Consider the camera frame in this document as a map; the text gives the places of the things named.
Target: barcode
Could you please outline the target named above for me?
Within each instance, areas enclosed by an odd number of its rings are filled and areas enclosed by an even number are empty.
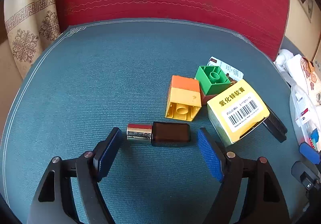
[[[253,112],[257,108],[257,105],[253,100],[251,100],[248,104],[241,107],[238,111],[234,112],[229,116],[229,119],[233,125],[237,124],[251,112]]]

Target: metal screw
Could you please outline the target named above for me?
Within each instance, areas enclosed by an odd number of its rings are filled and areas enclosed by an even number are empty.
[[[234,157],[235,157],[235,153],[232,152],[232,151],[228,151],[228,152],[226,153],[226,155],[227,155],[227,157],[229,157],[229,158],[234,158]]]
[[[54,158],[52,159],[52,163],[57,163],[59,160],[60,160],[59,157],[54,157]]]
[[[267,159],[265,157],[260,157],[260,162],[267,163]]]
[[[84,156],[85,156],[86,158],[90,158],[90,157],[92,156],[92,151],[86,151],[85,154],[84,154]]]

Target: barcode sticker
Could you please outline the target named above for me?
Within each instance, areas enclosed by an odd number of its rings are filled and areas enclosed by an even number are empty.
[[[263,110],[263,106],[253,93],[245,95],[228,109],[222,111],[222,116],[232,132],[236,132],[253,116]]]

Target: floral curtain pattern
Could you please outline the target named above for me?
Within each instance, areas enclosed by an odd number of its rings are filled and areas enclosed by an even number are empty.
[[[41,53],[60,35],[56,0],[4,0],[9,44],[25,78]]]

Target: metallic cap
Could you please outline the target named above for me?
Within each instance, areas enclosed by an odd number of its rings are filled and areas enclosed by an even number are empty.
[[[127,140],[151,143],[151,130],[151,125],[129,123],[127,126]]]

